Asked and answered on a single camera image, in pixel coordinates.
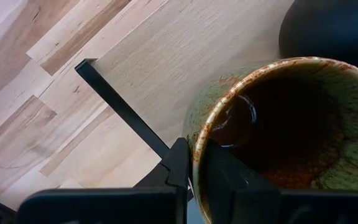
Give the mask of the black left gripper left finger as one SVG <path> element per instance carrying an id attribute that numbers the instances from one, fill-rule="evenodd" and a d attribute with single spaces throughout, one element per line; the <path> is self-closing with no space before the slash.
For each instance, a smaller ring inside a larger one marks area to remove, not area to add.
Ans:
<path id="1" fill-rule="evenodd" d="M 190 148 L 176 140 L 135 187 L 50 189 L 20 205 L 18 224 L 186 224 Z"/>

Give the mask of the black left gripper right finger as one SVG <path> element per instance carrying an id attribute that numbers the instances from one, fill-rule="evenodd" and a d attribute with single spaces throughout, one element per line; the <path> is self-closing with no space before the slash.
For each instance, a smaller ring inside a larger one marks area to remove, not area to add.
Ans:
<path id="1" fill-rule="evenodd" d="M 358 224 L 358 191 L 280 189 L 213 141 L 205 159 L 212 224 Z"/>

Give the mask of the speckled green brown ceramic cup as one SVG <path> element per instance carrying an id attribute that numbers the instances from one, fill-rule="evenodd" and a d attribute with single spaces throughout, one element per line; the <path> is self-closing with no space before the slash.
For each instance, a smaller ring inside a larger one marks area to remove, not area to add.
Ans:
<path id="1" fill-rule="evenodd" d="M 286 189 L 358 190 L 358 68 L 321 57 L 252 62 L 216 73 L 186 112 L 191 189 L 212 224 L 206 143 L 241 157 Z"/>

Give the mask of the black mug with green inside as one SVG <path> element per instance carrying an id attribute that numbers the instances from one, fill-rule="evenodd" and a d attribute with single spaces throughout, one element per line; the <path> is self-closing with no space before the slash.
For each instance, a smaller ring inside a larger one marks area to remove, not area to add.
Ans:
<path id="1" fill-rule="evenodd" d="M 358 0 L 294 0 L 278 44 L 283 58 L 324 57 L 358 67 Z"/>

